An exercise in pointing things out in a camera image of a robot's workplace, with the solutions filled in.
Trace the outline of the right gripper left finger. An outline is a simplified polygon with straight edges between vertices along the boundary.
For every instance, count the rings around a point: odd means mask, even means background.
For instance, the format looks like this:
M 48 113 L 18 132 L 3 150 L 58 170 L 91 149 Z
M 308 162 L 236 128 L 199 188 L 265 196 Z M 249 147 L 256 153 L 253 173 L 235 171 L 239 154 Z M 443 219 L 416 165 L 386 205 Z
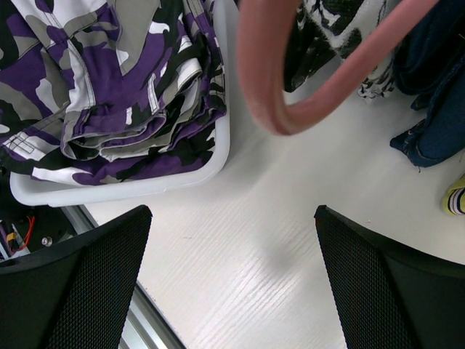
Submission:
M 2 348 L 117 348 L 152 213 L 140 205 L 93 230 L 1 263 Z

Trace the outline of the black white patterned trousers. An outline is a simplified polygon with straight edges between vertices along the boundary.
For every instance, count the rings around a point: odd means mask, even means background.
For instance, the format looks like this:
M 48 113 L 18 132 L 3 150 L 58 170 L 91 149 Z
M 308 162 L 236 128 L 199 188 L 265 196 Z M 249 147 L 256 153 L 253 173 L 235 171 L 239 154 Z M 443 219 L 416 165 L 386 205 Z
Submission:
M 286 50 L 284 90 L 296 90 L 335 56 L 347 59 L 395 5 L 395 1 L 303 1 Z

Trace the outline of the pink hanger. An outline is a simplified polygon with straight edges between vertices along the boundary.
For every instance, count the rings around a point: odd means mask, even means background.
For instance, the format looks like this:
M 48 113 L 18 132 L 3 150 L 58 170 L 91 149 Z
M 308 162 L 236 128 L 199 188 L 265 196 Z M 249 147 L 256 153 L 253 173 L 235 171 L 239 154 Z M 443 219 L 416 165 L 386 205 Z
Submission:
M 293 105 L 283 96 L 286 47 L 297 1 L 241 1 L 237 32 L 238 78 L 256 123 L 274 135 L 294 135 L 335 111 L 435 6 L 401 1 L 310 97 Z

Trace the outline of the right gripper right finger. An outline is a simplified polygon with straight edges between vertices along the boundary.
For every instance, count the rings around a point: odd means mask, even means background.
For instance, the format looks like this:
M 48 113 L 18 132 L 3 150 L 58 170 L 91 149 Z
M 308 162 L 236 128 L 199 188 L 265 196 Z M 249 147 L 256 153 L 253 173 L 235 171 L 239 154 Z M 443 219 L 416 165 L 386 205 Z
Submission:
M 321 205 L 315 227 L 348 348 L 463 348 L 464 266 Z

